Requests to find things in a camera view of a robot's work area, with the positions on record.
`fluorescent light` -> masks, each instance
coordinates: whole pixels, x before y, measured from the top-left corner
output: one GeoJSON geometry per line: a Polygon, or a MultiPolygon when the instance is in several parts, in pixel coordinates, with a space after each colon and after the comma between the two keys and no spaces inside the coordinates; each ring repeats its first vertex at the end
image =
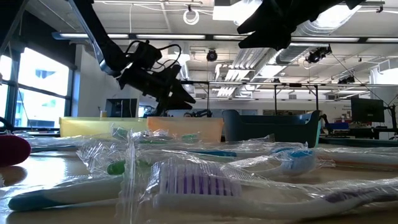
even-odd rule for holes
{"type": "Polygon", "coordinates": [[[179,40],[204,40],[205,35],[190,34],[137,34],[137,39],[179,39],[179,40]]]}
{"type": "Polygon", "coordinates": [[[292,37],[292,42],[357,42],[359,37],[292,37]]]}
{"type": "Polygon", "coordinates": [[[166,4],[166,5],[192,5],[192,6],[202,6],[201,1],[99,1],[94,0],[94,2],[100,2],[103,4],[113,4],[113,5],[127,5],[127,4],[166,4]]]}
{"type": "Polygon", "coordinates": [[[290,43],[289,47],[329,47],[329,44],[290,43]]]}
{"type": "Polygon", "coordinates": [[[381,42],[381,43],[386,43],[386,42],[397,42],[398,43],[398,38],[369,38],[366,42],[381,42]]]}
{"type": "Polygon", "coordinates": [[[61,37],[64,38],[88,38],[87,34],[60,34],[61,37]]]}
{"type": "Polygon", "coordinates": [[[243,82],[209,82],[209,84],[220,84],[220,85],[241,85],[243,82]]]}
{"type": "Polygon", "coordinates": [[[129,35],[128,34],[108,34],[109,38],[112,39],[128,39],[129,35]]]}
{"type": "MultiPolygon", "coordinates": [[[[66,39],[87,39],[88,35],[87,34],[60,34],[60,37],[66,38],[66,39]]],[[[128,39],[129,35],[128,34],[108,34],[109,38],[112,39],[128,39]]]]}
{"type": "Polygon", "coordinates": [[[215,40],[243,40],[247,35],[214,35],[215,40]]]}

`ceiling duct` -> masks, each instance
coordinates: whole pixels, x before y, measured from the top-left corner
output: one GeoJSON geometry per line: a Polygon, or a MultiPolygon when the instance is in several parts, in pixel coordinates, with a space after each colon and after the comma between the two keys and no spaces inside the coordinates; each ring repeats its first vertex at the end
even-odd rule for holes
{"type": "MultiPolygon", "coordinates": [[[[300,24],[292,35],[330,35],[345,24],[360,8],[361,6],[357,6],[350,10],[347,6],[334,6],[321,13],[315,21],[306,21],[300,24]]],[[[308,46],[289,46],[280,51],[269,49],[266,53],[267,55],[256,67],[256,72],[252,77],[251,82],[263,82],[265,78],[272,78],[279,72],[283,71],[283,69],[286,68],[285,65],[296,61],[299,57],[305,54],[307,50],[308,46]]]]}

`table surface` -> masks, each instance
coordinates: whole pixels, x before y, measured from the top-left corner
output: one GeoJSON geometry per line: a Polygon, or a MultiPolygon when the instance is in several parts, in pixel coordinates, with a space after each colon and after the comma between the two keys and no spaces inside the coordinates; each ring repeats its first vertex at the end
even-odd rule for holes
{"type": "MultiPolygon", "coordinates": [[[[40,152],[31,155],[28,160],[17,166],[1,168],[0,174],[5,180],[5,185],[11,186],[51,184],[68,176],[89,173],[74,152],[40,152]]],[[[376,180],[393,178],[397,174],[398,172],[378,172],[363,169],[319,169],[295,181],[314,184],[338,179],[376,180]]],[[[105,202],[96,206],[76,205],[67,208],[51,208],[35,212],[11,212],[4,201],[0,198],[0,223],[119,223],[114,218],[116,210],[114,202],[105,202]]],[[[398,209],[364,212],[360,215],[323,218],[306,223],[377,223],[380,220],[383,223],[396,223],[397,211],[398,209]]]]}

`wall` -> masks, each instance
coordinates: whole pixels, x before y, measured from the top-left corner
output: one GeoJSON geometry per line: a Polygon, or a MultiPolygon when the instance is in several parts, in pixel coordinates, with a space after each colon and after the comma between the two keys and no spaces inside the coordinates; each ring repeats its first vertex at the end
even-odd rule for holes
{"type": "Polygon", "coordinates": [[[139,98],[141,93],[133,87],[125,86],[123,90],[117,81],[102,72],[97,60],[79,45],[76,50],[76,66],[73,90],[72,116],[97,117],[105,110],[106,99],[139,98]]]}

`toothbrush head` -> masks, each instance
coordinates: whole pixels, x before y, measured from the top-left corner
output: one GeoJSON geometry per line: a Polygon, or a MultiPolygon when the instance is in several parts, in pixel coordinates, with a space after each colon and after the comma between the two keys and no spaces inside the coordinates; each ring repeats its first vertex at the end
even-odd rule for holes
{"type": "Polygon", "coordinates": [[[162,164],[159,193],[240,197],[242,188],[216,164],[162,164]]]}
{"type": "Polygon", "coordinates": [[[317,163],[317,158],[312,150],[291,150],[281,153],[283,161],[280,168],[284,175],[296,176],[310,172],[317,163]]]}

